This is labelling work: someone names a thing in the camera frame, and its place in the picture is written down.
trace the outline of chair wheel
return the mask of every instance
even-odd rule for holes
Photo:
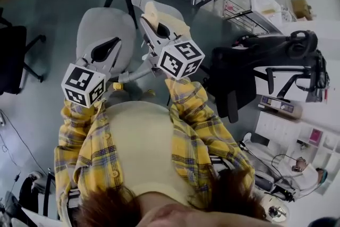
[[[44,43],[46,42],[46,36],[45,35],[40,35],[40,40]]]

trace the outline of white cube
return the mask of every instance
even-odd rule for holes
[[[157,66],[179,80],[194,74],[205,55],[193,40],[165,46]]]
[[[70,64],[62,88],[67,100],[90,108],[105,91],[105,75]]]

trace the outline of yellow plaid shirt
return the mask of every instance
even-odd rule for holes
[[[207,105],[207,94],[198,82],[188,78],[165,80],[173,101],[169,110],[174,124],[172,161],[178,174],[209,200],[210,155],[230,161],[236,169],[250,169],[244,179],[249,188],[254,170],[222,121]],[[77,187],[81,196],[98,187],[119,188],[123,184],[114,136],[111,136],[104,101],[90,109],[65,101],[65,120],[60,128],[59,146],[55,149],[56,197],[61,207],[67,204],[69,191]]]

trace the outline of plaid shirt sleeve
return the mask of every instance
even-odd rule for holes
[[[249,189],[254,181],[254,169],[221,119],[207,106],[208,97],[203,86],[189,78],[166,79],[166,84],[179,118],[195,131],[208,147],[209,154],[227,159],[236,169],[249,170],[244,179],[244,186]]]
[[[59,131],[59,145],[55,148],[56,198],[59,214],[61,201],[72,187],[72,177],[79,151],[91,127],[95,107],[85,108],[65,100],[61,115],[64,124]]]

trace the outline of brown hair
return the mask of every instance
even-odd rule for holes
[[[211,179],[211,201],[203,211],[240,214],[264,220],[265,210],[242,181],[248,171],[224,170],[219,179]],[[81,227],[135,227],[142,219],[141,207],[127,188],[108,188],[91,192],[76,215]]]

